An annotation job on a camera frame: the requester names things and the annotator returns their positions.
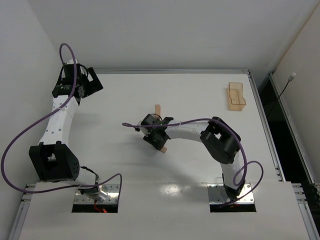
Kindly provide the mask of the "wood block five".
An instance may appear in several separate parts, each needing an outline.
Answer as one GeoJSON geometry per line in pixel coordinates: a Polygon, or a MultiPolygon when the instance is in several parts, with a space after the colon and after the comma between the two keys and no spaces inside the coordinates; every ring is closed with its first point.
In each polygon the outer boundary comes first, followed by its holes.
{"type": "Polygon", "coordinates": [[[165,153],[165,152],[167,151],[167,148],[164,146],[164,147],[161,148],[160,151],[161,151],[162,153],[165,153]]]}

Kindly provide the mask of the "wood block seven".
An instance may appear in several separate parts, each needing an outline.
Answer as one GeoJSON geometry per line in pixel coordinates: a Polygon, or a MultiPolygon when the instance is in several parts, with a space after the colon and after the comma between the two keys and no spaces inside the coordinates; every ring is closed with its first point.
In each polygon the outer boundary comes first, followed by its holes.
{"type": "Polygon", "coordinates": [[[161,106],[159,104],[154,106],[154,114],[158,119],[161,117],[161,106]]]}

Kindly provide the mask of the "clear amber plastic box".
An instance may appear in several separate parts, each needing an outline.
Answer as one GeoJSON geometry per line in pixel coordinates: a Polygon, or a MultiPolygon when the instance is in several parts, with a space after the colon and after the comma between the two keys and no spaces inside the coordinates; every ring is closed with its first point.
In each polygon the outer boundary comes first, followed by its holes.
{"type": "Polygon", "coordinates": [[[230,111],[242,111],[246,106],[244,88],[241,82],[229,82],[227,89],[228,109],[230,111]]]}

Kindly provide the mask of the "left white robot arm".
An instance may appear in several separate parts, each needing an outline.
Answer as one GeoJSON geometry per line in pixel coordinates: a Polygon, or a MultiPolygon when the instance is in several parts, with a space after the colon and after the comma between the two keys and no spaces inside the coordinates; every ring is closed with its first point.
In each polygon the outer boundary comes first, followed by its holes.
{"type": "Polygon", "coordinates": [[[69,133],[73,117],[84,99],[103,86],[92,67],[77,64],[77,80],[74,65],[70,61],[60,72],[52,91],[52,111],[45,132],[38,145],[29,148],[29,157],[42,182],[65,182],[78,185],[82,194],[96,194],[98,175],[80,166],[78,158],[69,148],[69,133]]]}

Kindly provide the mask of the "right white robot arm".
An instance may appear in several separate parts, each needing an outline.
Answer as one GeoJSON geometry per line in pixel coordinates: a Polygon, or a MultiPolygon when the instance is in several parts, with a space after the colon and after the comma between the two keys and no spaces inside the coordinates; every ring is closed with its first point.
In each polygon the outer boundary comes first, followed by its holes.
{"type": "Polygon", "coordinates": [[[142,126],[157,125],[157,127],[141,127],[143,140],[155,149],[161,150],[167,140],[184,139],[204,144],[211,157],[220,163],[225,192],[231,200],[240,195],[245,184],[245,177],[240,172],[241,165],[238,152],[240,147],[236,140],[240,136],[231,134],[215,122],[191,122],[180,124],[173,117],[157,119],[151,114],[140,121],[142,126]]]}

